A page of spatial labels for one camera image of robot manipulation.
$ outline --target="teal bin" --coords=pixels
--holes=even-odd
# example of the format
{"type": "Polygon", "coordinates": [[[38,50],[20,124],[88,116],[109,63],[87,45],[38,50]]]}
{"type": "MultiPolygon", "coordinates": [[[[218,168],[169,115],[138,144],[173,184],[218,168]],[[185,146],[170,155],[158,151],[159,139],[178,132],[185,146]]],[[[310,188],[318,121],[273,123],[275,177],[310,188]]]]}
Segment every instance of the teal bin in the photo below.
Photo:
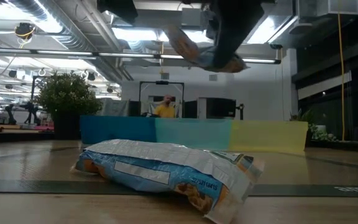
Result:
{"type": "Polygon", "coordinates": [[[231,120],[156,118],[155,132],[157,142],[225,151],[229,147],[231,120]]]}
{"type": "Polygon", "coordinates": [[[96,144],[111,139],[155,142],[154,118],[81,116],[81,139],[96,144]]]}

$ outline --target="fluorescent light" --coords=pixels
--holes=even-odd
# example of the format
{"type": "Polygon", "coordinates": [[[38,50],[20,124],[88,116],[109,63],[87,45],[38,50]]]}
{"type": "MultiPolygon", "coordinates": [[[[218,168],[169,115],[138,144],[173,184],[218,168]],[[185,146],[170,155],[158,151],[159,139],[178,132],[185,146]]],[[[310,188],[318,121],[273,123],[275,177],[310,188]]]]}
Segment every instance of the fluorescent light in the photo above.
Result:
{"type": "Polygon", "coordinates": [[[243,58],[242,60],[248,63],[275,63],[276,62],[276,60],[256,59],[256,58],[243,58]]]}
{"type": "Polygon", "coordinates": [[[161,55],[162,59],[183,59],[180,55],[161,55]]]}
{"type": "MultiPolygon", "coordinates": [[[[116,35],[118,39],[126,40],[126,41],[138,41],[138,40],[157,40],[157,35],[154,30],[151,29],[120,29],[120,28],[112,28],[112,31],[116,35]]],[[[196,43],[200,42],[212,42],[211,39],[205,36],[204,31],[190,31],[185,30],[184,33],[196,43]]],[[[168,37],[165,33],[162,33],[159,40],[168,42],[168,37]]]]}
{"type": "Polygon", "coordinates": [[[102,57],[154,58],[153,54],[99,53],[99,55],[102,57]]]}
{"type": "Polygon", "coordinates": [[[247,41],[248,44],[264,44],[274,35],[274,21],[267,17],[247,41]]]}
{"type": "Polygon", "coordinates": [[[38,50],[39,54],[52,54],[52,55],[92,55],[92,52],[72,52],[61,50],[38,50]]]}
{"type": "Polygon", "coordinates": [[[191,5],[180,4],[175,1],[134,1],[136,9],[146,10],[168,10],[168,11],[181,11],[183,8],[201,9],[201,3],[191,3],[191,5]]]}
{"type": "MultiPolygon", "coordinates": [[[[195,43],[201,43],[201,42],[210,42],[212,43],[213,40],[207,38],[205,36],[205,30],[204,31],[188,31],[188,30],[184,30],[184,33],[189,37],[189,39],[195,43]]],[[[163,32],[159,38],[159,40],[164,41],[164,42],[168,42],[168,37],[167,35],[163,32]]]]}
{"type": "Polygon", "coordinates": [[[137,40],[157,40],[157,35],[154,30],[149,29],[120,29],[112,28],[114,35],[118,39],[126,41],[137,41],[137,40]]]}
{"type": "Polygon", "coordinates": [[[294,22],[298,20],[298,16],[294,16],[294,18],[291,19],[290,22],[288,22],[284,27],[282,27],[270,40],[268,40],[268,43],[272,43],[274,40],[276,40],[278,37],[280,37],[294,22]]]}
{"type": "Polygon", "coordinates": [[[0,49],[0,53],[15,53],[15,54],[29,54],[30,50],[24,50],[24,49],[0,49]]]}
{"type": "Polygon", "coordinates": [[[101,99],[101,98],[111,98],[114,100],[121,100],[121,98],[118,97],[117,95],[96,95],[96,99],[101,99]]]}
{"type": "Polygon", "coordinates": [[[31,96],[31,93],[25,92],[14,92],[14,91],[0,91],[1,95],[17,95],[17,96],[31,96]]]}
{"type": "Polygon", "coordinates": [[[68,59],[96,60],[96,57],[68,56],[68,59]]]}

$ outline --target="ceiling pipe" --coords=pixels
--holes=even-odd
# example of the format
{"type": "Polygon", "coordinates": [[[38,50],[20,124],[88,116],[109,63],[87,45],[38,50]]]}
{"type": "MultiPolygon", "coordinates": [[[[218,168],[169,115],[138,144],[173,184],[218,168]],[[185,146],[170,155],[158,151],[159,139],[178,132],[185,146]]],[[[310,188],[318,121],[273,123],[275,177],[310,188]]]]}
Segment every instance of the ceiling pipe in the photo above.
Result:
{"type": "MultiPolygon", "coordinates": [[[[63,27],[60,34],[66,36],[55,36],[68,50],[82,52],[93,51],[97,48],[92,45],[88,38],[80,31],[75,23],[65,14],[59,5],[53,0],[5,0],[21,11],[32,15],[37,22],[46,21],[52,16],[56,22],[63,27]]],[[[120,83],[122,76],[118,69],[110,65],[105,59],[97,58],[96,60],[87,60],[98,68],[107,80],[120,83]]]]}
{"type": "MultiPolygon", "coordinates": [[[[92,25],[95,26],[96,30],[100,33],[102,38],[107,42],[107,44],[115,51],[121,51],[121,46],[119,42],[112,32],[111,27],[109,28],[106,25],[106,22],[101,17],[100,12],[88,1],[83,0],[75,0],[78,7],[85,13],[89,21],[91,21],[92,25]]],[[[121,75],[126,77],[128,80],[134,80],[128,72],[124,72],[125,68],[122,67],[122,59],[116,58],[116,68],[120,71],[121,75]]]]}
{"type": "MultiPolygon", "coordinates": [[[[15,32],[12,29],[0,29],[0,34],[14,34],[14,33],[15,32]]],[[[70,36],[70,34],[39,32],[39,30],[36,30],[32,34],[39,35],[39,36],[46,36],[46,37],[69,37],[70,36]]]]}

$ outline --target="snack bag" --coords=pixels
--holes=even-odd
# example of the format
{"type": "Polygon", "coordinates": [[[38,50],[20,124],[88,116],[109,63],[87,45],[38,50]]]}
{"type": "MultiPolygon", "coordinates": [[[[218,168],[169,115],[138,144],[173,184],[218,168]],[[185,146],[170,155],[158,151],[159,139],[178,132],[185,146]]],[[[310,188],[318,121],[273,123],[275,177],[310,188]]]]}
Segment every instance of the snack bag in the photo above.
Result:
{"type": "Polygon", "coordinates": [[[240,56],[236,54],[225,67],[214,68],[212,64],[215,47],[199,49],[196,43],[191,41],[190,38],[176,26],[164,26],[162,30],[167,35],[169,43],[173,49],[194,66],[211,72],[228,73],[237,73],[248,68],[240,56]]]}
{"type": "Polygon", "coordinates": [[[229,223],[264,164],[243,154],[115,139],[87,147],[75,168],[139,191],[178,192],[205,217],[229,223]]]}

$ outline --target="ceiling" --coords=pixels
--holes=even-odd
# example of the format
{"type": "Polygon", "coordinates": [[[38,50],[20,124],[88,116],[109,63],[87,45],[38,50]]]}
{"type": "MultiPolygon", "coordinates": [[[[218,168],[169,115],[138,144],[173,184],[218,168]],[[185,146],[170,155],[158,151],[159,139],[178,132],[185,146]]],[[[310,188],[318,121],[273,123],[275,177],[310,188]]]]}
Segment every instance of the ceiling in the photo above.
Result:
{"type": "MultiPolygon", "coordinates": [[[[78,52],[125,52],[125,53],[161,53],[163,42],[165,54],[176,54],[167,42],[161,27],[173,24],[183,27],[188,36],[200,47],[212,46],[211,40],[204,35],[204,23],[200,19],[188,20],[186,17],[201,17],[201,4],[186,5],[179,1],[134,0],[138,18],[134,26],[129,26],[122,19],[109,13],[92,11],[96,9],[96,0],[4,0],[10,4],[0,4],[0,48],[18,49],[23,43],[15,33],[14,28],[21,22],[35,24],[38,29],[24,49],[38,50],[71,50],[78,52]]],[[[299,47],[309,45],[324,39],[327,33],[336,30],[336,22],[332,14],[307,15],[301,9],[310,7],[312,0],[262,0],[265,15],[250,32],[237,53],[243,58],[276,59],[277,51],[271,44],[282,44],[284,47],[299,47]],[[311,28],[296,35],[290,30],[299,21],[312,24],[311,28]]],[[[356,15],[344,16],[343,23],[350,22],[356,15]]],[[[16,55],[9,70],[1,75],[12,60],[13,54],[0,53],[0,90],[6,91],[3,83],[19,82],[25,85],[14,85],[13,90],[28,93],[31,80],[12,79],[6,75],[10,69],[27,71],[37,75],[41,70],[52,73],[73,72],[84,74],[95,72],[95,81],[90,84],[97,86],[100,95],[106,93],[107,85],[121,84],[123,81],[141,80],[139,72],[133,77],[130,71],[144,71],[145,68],[159,67],[160,60],[142,58],[91,58],[68,57],[66,55],[16,55]]],[[[165,59],[165,67],[189,67],[184,60],[165,59]]]]}

